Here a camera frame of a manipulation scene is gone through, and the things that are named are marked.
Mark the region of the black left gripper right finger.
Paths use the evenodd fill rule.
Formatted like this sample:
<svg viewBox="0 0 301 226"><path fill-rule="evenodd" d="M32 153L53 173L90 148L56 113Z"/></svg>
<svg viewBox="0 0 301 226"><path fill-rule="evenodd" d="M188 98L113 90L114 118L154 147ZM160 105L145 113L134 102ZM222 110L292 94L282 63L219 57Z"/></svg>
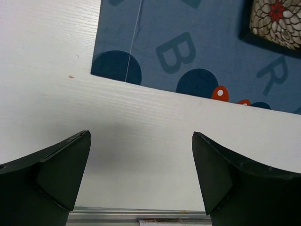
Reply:
<svg viewBox="0 0 301 226"><path fill-rule="evenodd" d="M298 226L301 176L277 169L211 140L192 137L205 212L214 226Z"/></svg>

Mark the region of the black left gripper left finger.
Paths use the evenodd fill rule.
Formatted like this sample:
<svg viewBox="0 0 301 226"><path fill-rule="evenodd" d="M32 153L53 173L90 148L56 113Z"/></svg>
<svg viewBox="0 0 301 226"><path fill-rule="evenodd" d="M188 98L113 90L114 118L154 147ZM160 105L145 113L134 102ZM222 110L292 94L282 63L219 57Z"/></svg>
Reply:
<svg viewBox="0 0 301 226"><path fill-rule="evenodd" d="M73 211L91 147L81 131L0 166L2 226L64 226Z"/></svg>

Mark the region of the blue cartoon print cloth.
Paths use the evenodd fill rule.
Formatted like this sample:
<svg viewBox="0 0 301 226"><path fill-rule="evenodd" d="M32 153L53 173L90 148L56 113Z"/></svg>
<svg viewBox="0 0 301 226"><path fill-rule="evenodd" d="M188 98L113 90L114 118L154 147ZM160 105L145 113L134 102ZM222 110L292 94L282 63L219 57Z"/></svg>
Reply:
<svg viewBox="0 0 301 226"><path fill-rule="evenodd" d="M103 0L91 74L300 114L301 59L239 39L244 0Z"/></svg>

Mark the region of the black floral square plate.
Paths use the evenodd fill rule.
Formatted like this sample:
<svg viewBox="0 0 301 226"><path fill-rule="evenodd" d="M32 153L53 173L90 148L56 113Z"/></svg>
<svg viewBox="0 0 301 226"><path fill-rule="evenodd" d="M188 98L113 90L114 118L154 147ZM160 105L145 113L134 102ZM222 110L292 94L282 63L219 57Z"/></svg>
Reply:
<svg viewBox="0 0 301 226"><path fill-rule="evenodd" d="M253 46L301 58L301 2L245 0L239 39Z"/></svg>

